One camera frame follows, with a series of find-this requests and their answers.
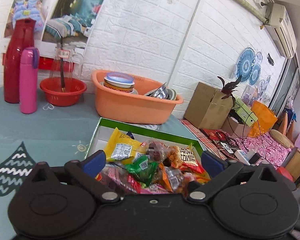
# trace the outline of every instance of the blue lid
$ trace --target blue lid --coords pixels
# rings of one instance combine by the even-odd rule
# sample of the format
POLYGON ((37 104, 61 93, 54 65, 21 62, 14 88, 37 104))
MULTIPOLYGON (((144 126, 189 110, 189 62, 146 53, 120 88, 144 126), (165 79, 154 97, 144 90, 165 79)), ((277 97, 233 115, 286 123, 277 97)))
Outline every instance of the blue lid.
POLYGON ((125 84, 133 83, 132 76, 121 72, 109 72, 107 73, 107 78, 109 79, 109 81, 113 82, 120 82, 125 84))

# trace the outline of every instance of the teal bedsheet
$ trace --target teal bedsheet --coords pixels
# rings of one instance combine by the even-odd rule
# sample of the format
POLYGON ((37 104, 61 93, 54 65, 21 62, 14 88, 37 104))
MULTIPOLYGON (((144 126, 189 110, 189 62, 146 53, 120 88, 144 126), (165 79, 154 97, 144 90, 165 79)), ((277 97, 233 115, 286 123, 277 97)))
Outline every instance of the teal bedsheet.
MULTIPOLYGON (((63 166, 72 159, 83 160, 98 120, 94 95, 84 94, 74 106, 54 107, 38 90, 38 110, 27 115, 19 111, 18 104, 6 103, 0 88, 0 240, 15 235, 7 207, 22 183, 19 179, 40 161, 63 166), (7 171, 13 168, 15 171, 8 176, 7 171)), ((173 116, 158 130, 196 139, 173 116)))

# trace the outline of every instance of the green box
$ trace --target green box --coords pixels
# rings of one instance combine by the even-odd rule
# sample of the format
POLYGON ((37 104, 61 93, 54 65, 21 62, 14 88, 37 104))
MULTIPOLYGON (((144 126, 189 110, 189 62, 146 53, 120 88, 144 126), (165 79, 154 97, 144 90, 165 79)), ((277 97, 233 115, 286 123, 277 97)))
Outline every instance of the green box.
POLYGON ((156 138, 158 141, 170 146, 187 147, 189 144, 192 144, 192 146, 194 147, 193 152, 196 157, 196 160, 198 163, 201 163, 200 157, 205 149, 201 146, 198 140, 156 130, 151 130, 133 124, 118 122, 102 117, 100 118, 94 130, 85 158, 92 155, 97 150, 103 150, 108 142, 108 139, 110 138, 112 132, 116 127, 123 133, 131 131, 133 133, 134 138, 140 142, 144 142, 151 138, 156 138))
POLYGON ((238 114, 238 116, 240 116, 243 123, 249 127, 251 127, 258 120, 258 117, 256 117, 256 115, 240 98, 235 99, 235 105, 232 109, 238 114))

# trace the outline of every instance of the red bottle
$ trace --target red bottle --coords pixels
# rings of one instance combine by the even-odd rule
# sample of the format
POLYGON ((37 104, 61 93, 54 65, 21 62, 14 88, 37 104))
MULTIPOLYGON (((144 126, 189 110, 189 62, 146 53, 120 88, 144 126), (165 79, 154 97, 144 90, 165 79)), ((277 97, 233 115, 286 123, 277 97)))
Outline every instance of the red bottle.
POLYGON ((4 100, 8 103, 19 103, 20 58, 23 49, 34 46, 34 25, 30 18, 16 21, 3 70, 4 100))

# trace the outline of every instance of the red colander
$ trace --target red colander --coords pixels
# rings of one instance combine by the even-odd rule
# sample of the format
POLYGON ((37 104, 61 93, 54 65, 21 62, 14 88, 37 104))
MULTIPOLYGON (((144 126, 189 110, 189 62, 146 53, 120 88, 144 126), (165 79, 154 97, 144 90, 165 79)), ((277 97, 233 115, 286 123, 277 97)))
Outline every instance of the red colander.
POLYGON ((60 78, 46 78, 41 81, 40 88, 44 91, 46 100, 54 106, 71 106, 78 102, 80 95, 87 90, 87 85, 79 79, 65 78, 65 83, 71 82, 69 92, 61 92, 58 81, 60 78))

